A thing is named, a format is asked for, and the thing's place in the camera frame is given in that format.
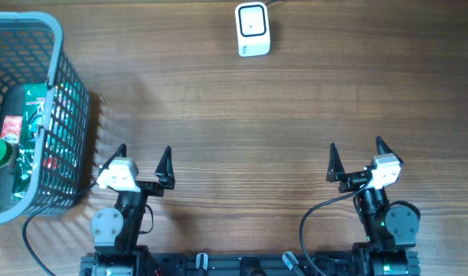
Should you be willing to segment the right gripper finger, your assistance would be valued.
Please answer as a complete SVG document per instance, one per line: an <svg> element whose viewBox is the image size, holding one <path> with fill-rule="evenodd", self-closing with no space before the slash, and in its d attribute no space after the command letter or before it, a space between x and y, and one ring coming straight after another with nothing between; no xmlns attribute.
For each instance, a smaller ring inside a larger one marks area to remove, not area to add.
<svg viewBox="0 0 468 276"><path fill-rule="evenodd" d="M346 178L345 169L342 165L338 150L334 143L329 147L329 164L326 174L327 182L341 182Z"/></svg>
<svg viewBox="0 0 468 276"><path fill-rule="evenodd" d="M393 154L398 159L400 166L404 165L403 159L397 153L395 153L380 136L375 137L375 142L379 155Z"/></svg>

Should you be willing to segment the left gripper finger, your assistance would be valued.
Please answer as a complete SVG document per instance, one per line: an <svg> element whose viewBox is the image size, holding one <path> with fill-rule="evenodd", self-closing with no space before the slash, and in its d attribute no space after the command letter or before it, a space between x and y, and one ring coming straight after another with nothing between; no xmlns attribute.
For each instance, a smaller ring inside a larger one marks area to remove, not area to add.
<svg viewBox="0 0 468 276"><path fill-rule="evenodd" d="M172 167L172 148L167 146L155 170L159 182L174 182L175 176Z"/></svg>
<svg viewBox="0 0 468 276"><path fill-rule="evenodd" d="M111 164L111 162L118 157L126 157L125 143L121 143L115 153L102 166L100 166L100 173L102 173L105 169L108 169L109 164Z"/></svg>

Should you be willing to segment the green 3M glove package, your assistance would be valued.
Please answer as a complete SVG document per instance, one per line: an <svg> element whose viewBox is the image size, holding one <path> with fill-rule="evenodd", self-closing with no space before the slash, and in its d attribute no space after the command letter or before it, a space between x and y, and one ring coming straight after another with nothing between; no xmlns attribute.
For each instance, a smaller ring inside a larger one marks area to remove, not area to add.
<svg viewBox="0 0 468 276"><path fill-rule="evenodd" d="M21 135L18 145L18 157L15 164L15 180L11 198L14 201L23 199L34 174L34 165L37 163L34 157L36 140L39 130L43 127L44 105L46 101L47 87L45 84L26 84L24 89L24 101L22 107ZM77 166L77 158L71 149L64 143L73 144L75 139L70 131L75 124L72 116L75 114L75 100L79 97L74 94L72 86L61 84L56 88L51 113L60 120L50 120L49 128L56 135L50 136L44 144L49 153L43 155L42 166L59 174L61 177L51 177L44 174L43 181L46 186L57 188L57 182L63 178L74 180L76 173L72 170Z"/></svg>

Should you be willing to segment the red tissue packet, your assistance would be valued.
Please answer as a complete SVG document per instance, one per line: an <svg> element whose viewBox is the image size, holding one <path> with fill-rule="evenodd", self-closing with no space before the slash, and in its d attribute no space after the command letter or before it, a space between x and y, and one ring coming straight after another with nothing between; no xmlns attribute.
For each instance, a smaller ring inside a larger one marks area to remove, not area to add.
<svg viewBox="0 0 468 276"><path fill-rule="evenodd" d="M19 144L21 125L21 116L5 116L0 138L13 145Z"/></svg>

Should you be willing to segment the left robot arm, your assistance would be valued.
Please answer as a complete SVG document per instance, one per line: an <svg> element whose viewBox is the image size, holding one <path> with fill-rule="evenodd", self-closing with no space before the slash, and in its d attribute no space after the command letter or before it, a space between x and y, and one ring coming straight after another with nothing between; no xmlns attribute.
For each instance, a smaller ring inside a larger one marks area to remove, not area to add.
<svg viewBox="0 0 468 276"><path fill-rule="evenodd" d="M126 156L124 143L102 165L97 185L116 191L117 199L114 207L97 211L91 219L95 253L81 261L81 275L162 274L148 247L138 244L138 237L146 233L141 229L145 213L152 211L148 198L162 197L165 190L175 188L172 148L167 146L159 160L156 181L138 180L138 174L135 161Z"/></svg>

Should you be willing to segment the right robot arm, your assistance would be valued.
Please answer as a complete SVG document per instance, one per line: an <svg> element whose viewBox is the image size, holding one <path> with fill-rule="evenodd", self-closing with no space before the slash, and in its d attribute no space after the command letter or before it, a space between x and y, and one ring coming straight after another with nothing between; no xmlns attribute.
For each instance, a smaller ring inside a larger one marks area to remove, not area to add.
<svg viewBox="0 0 468 276"><path fill-rule="evenodd" d="M362 171L346 172L336 145L330 145L326 180L338 182L339 192L352 192L353 205L367 237L352 246L349 275L419 275L416 245L421 213L405 201L388 200L385 188L399 180L404 161L380 137L377 155Z"/></svg>

